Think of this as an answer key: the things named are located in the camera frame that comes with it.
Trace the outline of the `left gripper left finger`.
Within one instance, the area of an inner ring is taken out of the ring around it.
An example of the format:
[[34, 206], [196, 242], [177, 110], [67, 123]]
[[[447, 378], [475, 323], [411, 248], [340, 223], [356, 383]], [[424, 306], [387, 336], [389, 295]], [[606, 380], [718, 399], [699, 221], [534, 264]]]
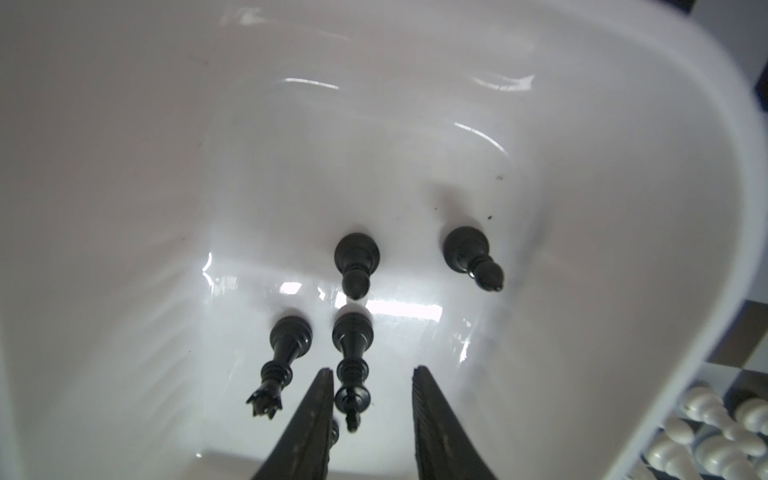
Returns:
[[334, 378], [322, 368], [253, 480], [326, 479], [332, 448]]

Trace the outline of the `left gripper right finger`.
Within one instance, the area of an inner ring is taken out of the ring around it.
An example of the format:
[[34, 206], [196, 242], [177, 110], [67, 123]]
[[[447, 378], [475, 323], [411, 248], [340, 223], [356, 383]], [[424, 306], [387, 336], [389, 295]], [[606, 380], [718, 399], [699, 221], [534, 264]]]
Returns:
[[412, 377], [415, 458], [419, 479], [495, 479], [426, 366]]

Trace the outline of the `black queen chess piece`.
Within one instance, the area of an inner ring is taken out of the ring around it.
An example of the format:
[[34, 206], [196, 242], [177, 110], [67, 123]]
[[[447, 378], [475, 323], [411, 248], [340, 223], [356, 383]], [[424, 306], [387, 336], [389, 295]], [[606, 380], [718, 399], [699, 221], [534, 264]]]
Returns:
[[261, 384], [246, 401], [253, 417], [273, 419], [283, 408], [282, 392], [293, 379], [291, 365], [310, 350], [312, 338], [312, 328], [302, 317], [286, 316], [275, 323], [269, 336], [273, 358], [262, 366]]

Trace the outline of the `black king chess piece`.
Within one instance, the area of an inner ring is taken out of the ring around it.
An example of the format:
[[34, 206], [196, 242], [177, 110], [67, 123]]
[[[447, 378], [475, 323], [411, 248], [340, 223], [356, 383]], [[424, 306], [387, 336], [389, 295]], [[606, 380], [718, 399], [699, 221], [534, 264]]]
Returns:
[[373, 344], [372, 322], [361, 313], [346, 313], [336, 320], [332, 340], [343, 356], [336, 369], [341, 386], [334, 402], [345, 416], [347, 431], [355, 433], [361, 424], [361, 414], [371, 404], [371, 395], [365, 386], [369, 366], [363, 355]]

